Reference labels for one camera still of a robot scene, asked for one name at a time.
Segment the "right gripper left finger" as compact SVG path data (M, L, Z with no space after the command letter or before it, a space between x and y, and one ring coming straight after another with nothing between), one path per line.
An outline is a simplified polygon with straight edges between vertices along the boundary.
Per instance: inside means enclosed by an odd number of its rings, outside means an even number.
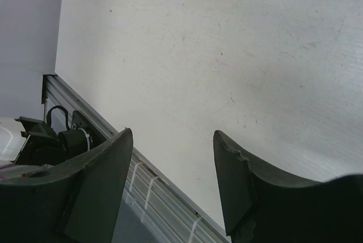
M127 128L29 177L1 181L2 242L111 242L132 155Z

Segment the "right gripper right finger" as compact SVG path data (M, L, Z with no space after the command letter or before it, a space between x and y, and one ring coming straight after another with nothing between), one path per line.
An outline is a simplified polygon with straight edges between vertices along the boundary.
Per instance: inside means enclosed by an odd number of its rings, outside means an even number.
M362 175L317 182L243 149L222 131L214 161L232 242L361 242Z

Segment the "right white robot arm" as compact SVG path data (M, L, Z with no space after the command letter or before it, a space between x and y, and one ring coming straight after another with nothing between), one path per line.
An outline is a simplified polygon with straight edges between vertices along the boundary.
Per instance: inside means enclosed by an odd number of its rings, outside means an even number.
M1 241L111 242L133 134L105 140L86 119L1 119ZM362 175L316 182L283 171L222 131L213 136L232 242L361 242Z

